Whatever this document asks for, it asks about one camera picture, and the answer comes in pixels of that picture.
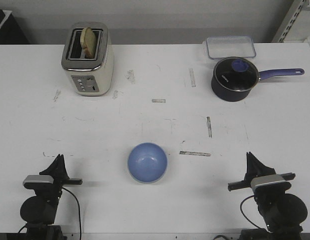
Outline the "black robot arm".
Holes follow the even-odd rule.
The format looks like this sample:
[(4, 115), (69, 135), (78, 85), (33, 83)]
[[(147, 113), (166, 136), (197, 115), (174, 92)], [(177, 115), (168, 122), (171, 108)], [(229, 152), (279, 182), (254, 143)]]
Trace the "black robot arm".
[(26, 222), (25, 240), (66, 240), (62, 228), (55, 225), (55, 218), (63, 191), (71, 194), (78, 206), (79, 239), (82, 238), (81, 210), (78, 198), (64, 186), (81, 185), (81, 178), (68, 176), (64, 155), (59, 154), (49, 167), (37, 175), (28, 175), (23, 186), (33, 190), (35, 195), (24, 201), (20, 209), (20, 216)]
[(275, 169), (265, 166), (251, 152), (246, 153), (246, 174), (242, 181), (230, 182), (228, 190), (251, 188), (259, 214), (266, 229), (256, 226), (243, 229), (240, 240), (299, 240), (308, 211), (297, 196), (287, 193), (291, 188), (292, 172), (277, 174)]

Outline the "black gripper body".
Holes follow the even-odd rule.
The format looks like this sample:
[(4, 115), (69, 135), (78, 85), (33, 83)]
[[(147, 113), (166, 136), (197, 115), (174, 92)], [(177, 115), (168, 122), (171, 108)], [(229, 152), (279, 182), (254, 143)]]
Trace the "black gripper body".
[(62, 187), (64, 185), (81, 185), (83, 180), (81, 178), (69, 178), (67, 175), (53, 176), (53, 197), (60, 198), (62, 195)]
[(288, 172), (277, 174), (274, 170), (263, 173), (246, 173), (244, 180), (228, 183), (227, 189), (229, 191), (251, 188), (256, 191), (258, 188), (282, 185), (295, 178), (295, 173)]

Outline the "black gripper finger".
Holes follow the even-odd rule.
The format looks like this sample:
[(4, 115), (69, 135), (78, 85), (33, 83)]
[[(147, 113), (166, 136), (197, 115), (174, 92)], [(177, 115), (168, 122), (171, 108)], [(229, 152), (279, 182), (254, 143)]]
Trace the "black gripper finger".
[(265, 166), (256, 157), (254, 158), (255, 175), (256, 176), (268, 176), (274, 174), (274, 168)]
[(39, 175), (59, 176), (62, 170), (61, 160), (62, 156), (58, 154), (55, 160), (45, 170), (39, 172)]
[(69, 178), (63, 154), (60, 155), (60, 169), (61, 178)]
[(251, 152), (246, 153), (246, 181), (252, 180), (255, 176), (254, 158), (255, 156)]

